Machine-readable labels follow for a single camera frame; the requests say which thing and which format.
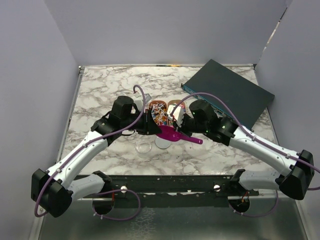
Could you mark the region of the purple plastic scoop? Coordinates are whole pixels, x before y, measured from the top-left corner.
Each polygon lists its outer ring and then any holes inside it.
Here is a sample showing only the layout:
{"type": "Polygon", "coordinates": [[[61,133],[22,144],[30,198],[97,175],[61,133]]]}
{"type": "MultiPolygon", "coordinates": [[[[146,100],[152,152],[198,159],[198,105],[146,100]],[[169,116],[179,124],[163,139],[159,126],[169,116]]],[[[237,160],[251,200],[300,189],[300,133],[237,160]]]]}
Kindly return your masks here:
{"type": "Polygon", "coordinates": [[[173,127],[167,126],[167,125],[160,125],[159,126],[161,133],[156,134],[159,138],[171,141],[171,142],[178,142],[180,140],[195,143],[198,145],[203,144],[203,140],[192,137],[192,136],[186,136],[178,131],[176,131],[173,127]]]}

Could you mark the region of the orange lollipop tray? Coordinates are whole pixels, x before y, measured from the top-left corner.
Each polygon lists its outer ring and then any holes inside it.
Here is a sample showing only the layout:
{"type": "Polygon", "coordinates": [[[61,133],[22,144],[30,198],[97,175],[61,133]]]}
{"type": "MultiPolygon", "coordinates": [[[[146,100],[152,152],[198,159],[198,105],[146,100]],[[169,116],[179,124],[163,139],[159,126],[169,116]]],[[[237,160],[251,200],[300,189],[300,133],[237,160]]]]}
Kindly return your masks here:
{"type": "Polygon", "coordinates": [[[167,103],[163,100],[153,100],[148,105],[152,119],[158,126],[168,125],[167,103]]]}

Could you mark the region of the clear round jar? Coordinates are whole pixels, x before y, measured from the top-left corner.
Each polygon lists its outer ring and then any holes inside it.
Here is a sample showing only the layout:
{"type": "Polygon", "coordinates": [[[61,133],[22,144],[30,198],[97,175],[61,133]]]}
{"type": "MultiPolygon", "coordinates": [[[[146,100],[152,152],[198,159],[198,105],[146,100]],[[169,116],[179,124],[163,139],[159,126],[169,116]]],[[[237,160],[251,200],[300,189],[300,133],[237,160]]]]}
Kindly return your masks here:
{"type": "Polygon", "coordinates": [[[139,156],[146,156],[152,150],[152,143],[149,140],[140,139],[135,144],[135,150],[139,156]]]}

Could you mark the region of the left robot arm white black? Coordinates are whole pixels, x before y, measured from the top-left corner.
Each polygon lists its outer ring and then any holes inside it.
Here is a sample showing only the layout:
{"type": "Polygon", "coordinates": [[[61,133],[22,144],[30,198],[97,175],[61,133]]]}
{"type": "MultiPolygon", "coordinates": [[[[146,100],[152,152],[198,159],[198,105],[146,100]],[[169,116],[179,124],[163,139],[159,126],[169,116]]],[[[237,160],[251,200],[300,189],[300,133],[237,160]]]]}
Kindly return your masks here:
{"type": "Polygon", "coordinates": [[[101,151],[109,147],[123,132],[156,135],[160,128],[152,119],[146,104],[149,94],[133,100],[119,96],[112,109],[94,122],[84,139],[67,156],[46,171],[37,169],[31,176],[31,199],[52,217],[64,214],[72,202],[97,194],[103,198],[111,190],[111,179],[101,171],[76,179],[80,171],[101,151]]]}

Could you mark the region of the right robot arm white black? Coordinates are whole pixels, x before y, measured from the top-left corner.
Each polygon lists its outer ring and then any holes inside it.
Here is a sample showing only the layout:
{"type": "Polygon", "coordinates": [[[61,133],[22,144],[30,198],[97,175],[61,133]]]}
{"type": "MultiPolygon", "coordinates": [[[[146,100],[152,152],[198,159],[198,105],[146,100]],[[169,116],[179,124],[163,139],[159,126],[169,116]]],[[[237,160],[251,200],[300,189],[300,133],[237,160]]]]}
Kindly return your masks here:
{"type": "Polygon", "coordinates": [[[190,137],[203,134],[216,143],[242,150],[265,162],[269,171],[238,170],[229,189],[240,196],[251,190],[278,190],[294,200],[303,200],[315,174],[313,155],[307,150],[296,152],[274,144],[228,117],[218,117],[213,107],[202,99],[191,103],[192,115],[179,105],[171,104],[167,116],[175,129],[190,137]]]}

